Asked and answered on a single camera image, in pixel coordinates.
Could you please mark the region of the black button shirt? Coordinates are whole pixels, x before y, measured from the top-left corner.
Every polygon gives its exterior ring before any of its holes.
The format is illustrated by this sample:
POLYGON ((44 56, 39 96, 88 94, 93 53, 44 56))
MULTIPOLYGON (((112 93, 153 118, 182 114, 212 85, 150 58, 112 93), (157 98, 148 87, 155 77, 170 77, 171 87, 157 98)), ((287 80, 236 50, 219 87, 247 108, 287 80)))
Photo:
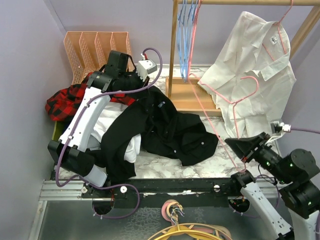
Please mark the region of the black button shirt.
POLYGON ((136 135, 141 135, 145 151, 179 159, 184 167, 214 155, 218 137, 206 130, 199 115, 177 111, 155 86, 136 95, 136 101, 114 120, 101 139, 100 159, 113 183, 136 175, 134 164, 124 159, 126 148, 136 135))

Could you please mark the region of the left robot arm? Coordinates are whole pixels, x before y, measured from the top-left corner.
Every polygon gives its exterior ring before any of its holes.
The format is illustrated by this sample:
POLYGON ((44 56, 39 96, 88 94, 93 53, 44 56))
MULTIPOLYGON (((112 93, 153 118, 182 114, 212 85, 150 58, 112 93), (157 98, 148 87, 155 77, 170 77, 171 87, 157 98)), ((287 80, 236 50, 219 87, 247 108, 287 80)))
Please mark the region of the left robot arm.
POLYGON ((116 92, 136 93, 145 87, 149 74, 157 70, 157 65, 145 54, 132 71, 128 62, 132 57, 112 50, 107 63, 94 71, 88 78, 82 102, 71 123, 58 140, 51 140, 47 146, 56 167, 63 167, 76 173, 85 182, 93 184, 97 196, 106 197, 111 190, 105 171, 95 164, 93 156, 86 150, 94 126, 116 92))

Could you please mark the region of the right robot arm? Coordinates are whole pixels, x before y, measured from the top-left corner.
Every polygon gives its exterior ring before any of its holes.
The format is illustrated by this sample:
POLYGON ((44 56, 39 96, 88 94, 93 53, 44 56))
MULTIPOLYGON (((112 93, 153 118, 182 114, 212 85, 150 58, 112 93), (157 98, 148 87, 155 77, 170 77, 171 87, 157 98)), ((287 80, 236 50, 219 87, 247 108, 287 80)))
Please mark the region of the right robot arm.
POLYGON ((272 136, 227 138, 225 143, 244 163, 255 160, 285 186, 279 190, 292 223, 287 223, 262 193, 248 171, 233 174, 229 189, 243 195, 263 220, 272 240, 318 240, 320 238, 320 190, 311 179, 320 172, 311 152, 297 148, 281 157, 269 146, 272 136))

